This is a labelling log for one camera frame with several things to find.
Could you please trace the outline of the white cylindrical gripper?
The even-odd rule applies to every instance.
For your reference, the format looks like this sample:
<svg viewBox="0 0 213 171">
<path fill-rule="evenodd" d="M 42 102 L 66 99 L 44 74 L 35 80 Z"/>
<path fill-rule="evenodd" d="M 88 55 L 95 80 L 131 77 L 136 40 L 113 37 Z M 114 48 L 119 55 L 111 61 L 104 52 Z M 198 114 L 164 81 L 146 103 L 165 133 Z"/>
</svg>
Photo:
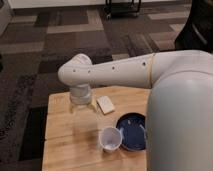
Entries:
<svg viewBox="0 0 213 171">
<path fill-rule="evenodd" d="M 76 105 L 86 105 L 92 101 L 92 91 L 89 84 L 82 84 L 70 88 L 70 112 L 75 111 Z M 91 102 L 88 107 L 97 112 L 96 103 Z"/>
</svg>

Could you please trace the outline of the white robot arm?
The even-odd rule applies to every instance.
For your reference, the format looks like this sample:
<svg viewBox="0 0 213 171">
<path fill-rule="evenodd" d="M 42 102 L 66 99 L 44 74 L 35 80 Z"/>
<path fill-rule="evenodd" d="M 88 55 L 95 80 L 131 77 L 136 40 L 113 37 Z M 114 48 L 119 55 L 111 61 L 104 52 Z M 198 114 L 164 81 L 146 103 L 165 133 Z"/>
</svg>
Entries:
<svg viewBox="0 0 213 171">
<path fill-rule="evenodd" d="M 179 50 L 94 64 L 77 54 L 58 70 L 71 97 L 91 85 L 146 88 L 148 171 L 213 171 L 213 53 Z"/>
</svg>

